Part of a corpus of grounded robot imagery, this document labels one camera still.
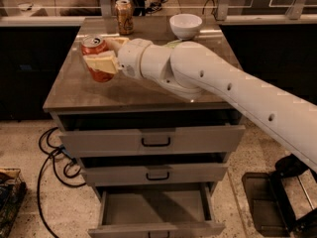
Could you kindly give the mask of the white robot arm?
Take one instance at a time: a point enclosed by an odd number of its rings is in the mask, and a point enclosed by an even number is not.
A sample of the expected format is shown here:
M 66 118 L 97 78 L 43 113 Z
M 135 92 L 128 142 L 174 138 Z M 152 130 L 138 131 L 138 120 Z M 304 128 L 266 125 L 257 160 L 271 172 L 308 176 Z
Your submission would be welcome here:
M 231 104 L 313 171 L 317 171 L 317 106 L 262 81 L 195 42 L 175 47 L 143 39 L 105 40 L 108 50 L 84 55 L 88 67 L 149 79 L 194 100 L 203 90 Z

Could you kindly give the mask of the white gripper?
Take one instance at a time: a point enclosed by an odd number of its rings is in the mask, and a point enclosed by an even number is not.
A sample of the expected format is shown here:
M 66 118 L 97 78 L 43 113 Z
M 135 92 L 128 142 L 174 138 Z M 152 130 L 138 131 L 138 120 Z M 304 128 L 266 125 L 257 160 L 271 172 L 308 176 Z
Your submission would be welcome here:
M 120 68 L 122 72 L 133 79 L 142 79 L 141 61 L 145 50 L 152 44 L 144 39 L 116 37 L 106 38 L 105 42 L 111 51 L 98 55 L 85 55 L 86 64 L 93 70 L 116 74 Z

